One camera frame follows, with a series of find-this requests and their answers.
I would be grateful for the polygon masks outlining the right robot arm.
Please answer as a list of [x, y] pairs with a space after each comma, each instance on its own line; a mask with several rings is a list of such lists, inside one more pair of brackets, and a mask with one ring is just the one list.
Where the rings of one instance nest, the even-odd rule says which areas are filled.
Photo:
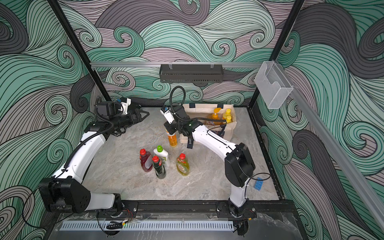
[[[179, 105], [173, 103], [173, 94], [177, 89], [183, 93], [183, 101]], [[204, 118], [190, 118], [183, 106], [185, 98], [186, 91], [183, 87], [176, 86], [171, 90], [170, 104], [161, 108], [161, 113], [166, 118], [164, 126], [170, 134], [178, 132], [193, 143], [204, 145], [224, 161], [225, 176], [231, 183], [229, 209], [232, 216], [240, 218], [245, 213], [248, 200], [246, 187], [256, 169], [249, 148], [244, 143], [235, 144], [215, 134], [202, 123]]]

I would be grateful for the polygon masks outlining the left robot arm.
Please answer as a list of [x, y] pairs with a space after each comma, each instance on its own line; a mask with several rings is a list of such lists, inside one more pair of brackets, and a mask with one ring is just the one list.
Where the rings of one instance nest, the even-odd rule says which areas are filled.
[[83, 181], [92, 160], [108, 137], [121, 135], [127, 128], [142, 122], [142, 114], [149, 116], [149, 112], [142, 109], [112, 119], [97, 114], [98, 120], [90, 123], [65, 164], [52, 177], [40, 181], [38, 189], [48, 212], [80, 214], [105, 211], [113, 218], [123, 213], [120, 194], [93, 193], [83, 186]]

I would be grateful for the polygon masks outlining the large orange dish soap bottle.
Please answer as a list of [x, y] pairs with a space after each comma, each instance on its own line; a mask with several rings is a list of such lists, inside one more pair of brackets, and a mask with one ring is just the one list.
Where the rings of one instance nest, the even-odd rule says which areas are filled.
[[223, 124], [223, 120], [220, 118], [219, 116], [219, 112], [222, 108], [215, 108], [212, 115], [211, 115], [211, 121], [210, 121], [210, 124], [211, 125], [222, 125]]

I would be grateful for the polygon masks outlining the beige canvas shopping bag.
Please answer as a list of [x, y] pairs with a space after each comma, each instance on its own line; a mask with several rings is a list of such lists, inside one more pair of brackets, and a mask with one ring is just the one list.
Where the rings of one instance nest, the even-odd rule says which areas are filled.
[[[212, 132], [230, 141], [233, 137], [235, 127], [237, 126], [237, 117], [234, 105], [222, 104], [184, 104], [183, 107], [190, 118], [205, 118], [201, 122]], [[214, 114], [218, 115], [218, 120], [224, 120], [230, 110], [231, 122], [223, 129], [220, 125], [224, 123], [213, 122]]]

